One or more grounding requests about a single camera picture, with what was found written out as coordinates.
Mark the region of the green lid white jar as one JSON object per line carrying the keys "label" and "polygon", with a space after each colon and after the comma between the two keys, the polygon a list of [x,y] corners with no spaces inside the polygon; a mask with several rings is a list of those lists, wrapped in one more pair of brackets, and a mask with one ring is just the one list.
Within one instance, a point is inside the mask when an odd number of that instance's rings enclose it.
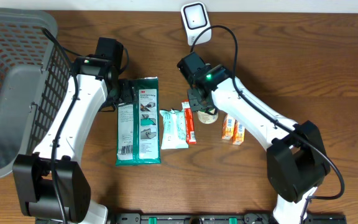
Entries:
{"label": "green lid white jar", "polygon": [[198,119],[203,124],[212,124],[218,119],[218,110],[210,109],[208,111],[198,111]]}

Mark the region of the green white wipes pack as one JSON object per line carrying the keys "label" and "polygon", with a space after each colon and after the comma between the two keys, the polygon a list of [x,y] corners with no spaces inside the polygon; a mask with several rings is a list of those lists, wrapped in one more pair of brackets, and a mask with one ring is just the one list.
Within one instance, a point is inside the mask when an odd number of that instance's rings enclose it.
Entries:
{"label": "green white wipes pack", "polygon": [[117,166],[159,164],[158,78],[135,80],[137,103],[117,109]]}

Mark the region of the red snack packet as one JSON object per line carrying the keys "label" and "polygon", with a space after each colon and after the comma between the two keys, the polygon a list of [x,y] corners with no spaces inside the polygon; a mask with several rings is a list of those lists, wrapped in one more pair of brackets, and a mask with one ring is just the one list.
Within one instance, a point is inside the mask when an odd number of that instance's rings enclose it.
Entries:
{"label": "red snack packet", "polygon": [[189,100],[182,101],[182,108],[185,112],[186,122],[186,141],[188,144],[196,144],[195,127],[193,121],[193,112],[190,108]]}

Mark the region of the orange juice box pair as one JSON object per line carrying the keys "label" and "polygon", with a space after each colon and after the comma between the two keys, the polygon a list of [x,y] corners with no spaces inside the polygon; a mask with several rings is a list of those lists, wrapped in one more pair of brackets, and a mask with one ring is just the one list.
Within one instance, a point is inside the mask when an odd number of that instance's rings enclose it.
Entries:
{"label": "orange juice box pair", "polygon": [[233,145],[241,145],[245,138],[245,127],[227,114],[223,121],[222,139],[231,140]]}

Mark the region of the light teal snack packet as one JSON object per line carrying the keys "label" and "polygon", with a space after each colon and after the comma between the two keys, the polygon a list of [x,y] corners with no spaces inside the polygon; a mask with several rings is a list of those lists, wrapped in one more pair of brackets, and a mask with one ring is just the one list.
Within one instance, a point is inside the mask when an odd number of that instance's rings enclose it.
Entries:
{"label": "light teal snack packet", "polygon": [[161,149],[186,149],[186,123],[183,110],[160,110],[163,118],[163,139]]}

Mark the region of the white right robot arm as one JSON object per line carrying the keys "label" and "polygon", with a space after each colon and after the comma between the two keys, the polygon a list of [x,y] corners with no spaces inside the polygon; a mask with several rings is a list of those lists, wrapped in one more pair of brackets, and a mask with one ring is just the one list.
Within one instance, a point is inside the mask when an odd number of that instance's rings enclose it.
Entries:
{"label": "white right robot arm", "polygon": [[331,171],[321,133],[311,121],[298,124],[253,95],[223,65],[212,67],[195,52],[177,67],[189,83],[192,111],[212,108],[232,116],[266,151],[267,177],[278,198],[277,223],[301,223],[310,200]]}

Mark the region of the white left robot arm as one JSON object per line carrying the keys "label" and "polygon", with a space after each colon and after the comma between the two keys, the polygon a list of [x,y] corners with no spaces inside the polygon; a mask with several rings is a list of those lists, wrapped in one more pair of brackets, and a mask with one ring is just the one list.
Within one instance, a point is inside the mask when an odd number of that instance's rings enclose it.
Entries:
{"label": "white left robot arm", "polygon": [[45,137],[31,155],[19,154],[12,167],[21,212],[42,221],[107,223],[108,208],[91,199],[81,157],[96,114],[133,104],[133,84],[119,76],[127,50],[101,37],[94,54],[70,65],[68,88]]}

